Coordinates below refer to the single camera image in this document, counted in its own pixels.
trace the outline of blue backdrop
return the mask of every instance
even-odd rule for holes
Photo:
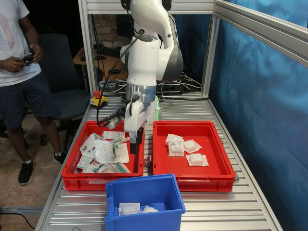
[[[307,0],[231,2],[307,27]],[[200,80],[209,17],[189,17],[180,46]],[[210,96],[283,229],[308,230],[308,69],[221,22]]]

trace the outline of man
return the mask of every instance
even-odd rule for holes
[[[59,134],[54,121],[49,85],[38,62],[43,50],[38,45],[38,33],[30,23],[28,9],[22,0],[0,0],[0,115],[7,126],[14,149],[23,161],[18,177],[21,185],[31,181],[34,163],[26,151],[21,124],[25,101],[41,124],[54,148],[54,160],[63,164]],[[34,51],[34,63],[22,58]]]

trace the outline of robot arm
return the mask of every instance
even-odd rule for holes
[[[174,19],[164,8],[171,8],[171,0],[122,0],[122,5],[131,10],[135,28],[145,31],[131,47],[127,63],[126,98],[131,102],[126,108],[124,130],[129,133],[130,142],[137,143],[137,131],[143,127],[155,101],[156,80],[177,79],[183,70],[183,59]]]

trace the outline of red plastic bin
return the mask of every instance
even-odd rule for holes
[[[169,157],[165,141],[168,134],[194,140],[202,148],[209,166],[189,166],[186,157]],[[153,124],[153,173],[174,173],[180,191],[230,192],[235,172],[212,122],[158,121]]]
[[[143,176],[144,159],[144,133],[142,144],[137,147],[137,153],[129,153],[129,162],[125,166],[131,173],[79,173],[74,174],[76,166],[81,158],[80,147],[93,132],[102,135],[104,131],[110,131],[108,127],[101,128],[96,122],[86,122],[80,132],[80,135],[73,147],[73,150],[62,171],[62,178],[67,190],[105,190],[106,183],[128,177]],[[121,122],[112,131],[124,131],[124,122]]]

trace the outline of office chair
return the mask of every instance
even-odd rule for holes
[[[49,82],[54,102],[54,120],[60,121],[58,131],[67,130],[64,150],[67,151],[69,138],[74,136],[81,119],[74,120],[86,112],[90,94],[82,89],[82,81],[75,69],[68,38],[62,34],[44,34],[38,37],[44,50],[40,67]],[[41,145],[46,145],[45,134],[41,136]]]
[[[6,133],[6,126],[0,116],[0,138],[9,138],[8,133]]]

